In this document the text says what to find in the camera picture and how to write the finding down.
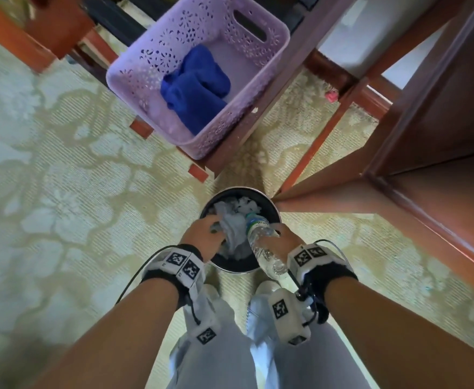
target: blue cloth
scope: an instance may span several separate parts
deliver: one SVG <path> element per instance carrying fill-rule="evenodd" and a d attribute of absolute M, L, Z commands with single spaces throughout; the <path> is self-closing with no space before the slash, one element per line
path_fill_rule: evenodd
<path fill-rule="evenodd" d="M 226 106 L 230 79 L 204 45 L 188 52 L 181 66 L 163 77 L 160 93 L 169 109 L 197 135 Z"/>

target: basket handle hole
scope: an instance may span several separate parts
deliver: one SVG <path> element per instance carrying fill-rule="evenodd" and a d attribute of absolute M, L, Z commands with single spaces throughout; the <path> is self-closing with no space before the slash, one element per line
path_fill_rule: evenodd
<path fill-rule="evenodd" d="M 257 26 L 254 22 L 252 22 L 250 19 L 248 19 L 246 16 L 244 16 L 243 13 L 237 10 L 234 10 L 233 17 L 235 18 L 235 21 L 237 23 L 239 23 L 251 34 L 253 34 L 259 41 L 261 42 L 267 41 L 268 36 L 266 35 L 266 32 L 262 28 Z"/>

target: light blue pants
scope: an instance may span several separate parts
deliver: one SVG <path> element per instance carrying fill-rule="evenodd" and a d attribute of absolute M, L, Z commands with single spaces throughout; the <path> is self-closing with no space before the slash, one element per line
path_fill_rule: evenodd
<path fill-rule="evenodd" d="M 195 314 L 202 320 L 207 296 L 201 294 Z M 169 389 L 256 389 L 257 367 L 266 389 L 370 388 L 346 345 L 329 324 L 312 323 L 311 339 L 297 347 L 279 342 L 267 296 L 254 296 L 248 308 L 247 334 L 234 321 L 233 309 L 211 299 L 221 332 L 202 346 L 185 334 L 170 357 Z M 187 331 L 195 327 L 185 309 Z"/>

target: laundry basket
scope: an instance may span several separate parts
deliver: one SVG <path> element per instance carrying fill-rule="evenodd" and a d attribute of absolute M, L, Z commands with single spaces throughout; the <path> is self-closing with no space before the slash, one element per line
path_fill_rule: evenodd
<path fill-rule="evenodd" d="M 268 84 L 288 42 L 286 25 L 253 0 L 180 0 L 111 64 L 107 84 L 166 140 L 200 159 Z M 201 43 L 230 78 L 231 90 L 226 107 L 193 136 L 159 89 Z"/>

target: floor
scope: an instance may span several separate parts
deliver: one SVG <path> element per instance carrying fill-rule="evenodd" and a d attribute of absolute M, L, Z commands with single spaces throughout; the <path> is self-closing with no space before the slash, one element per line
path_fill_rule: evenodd
<path fill-rule="evenodd" d="M 141 262 L 179 239 L 208 199 L 246 185 L 272 195 L 336 109 L 302 71 L 233 163 L 204 185 L 156 134 L 78 66 L 34 76 L 0 47 L 0 388 L 23 387 L 108 311 Z M 360 147 L 376 121 L 352 108 L 302 177 Z M 474 289 L 376 215 L 283 214 L 325 237 L 362 282 L 474 347 Z M 242 328 L 253 276 L 221 273 Z M 150 376 L 184 331 L 175 315 Z"/>

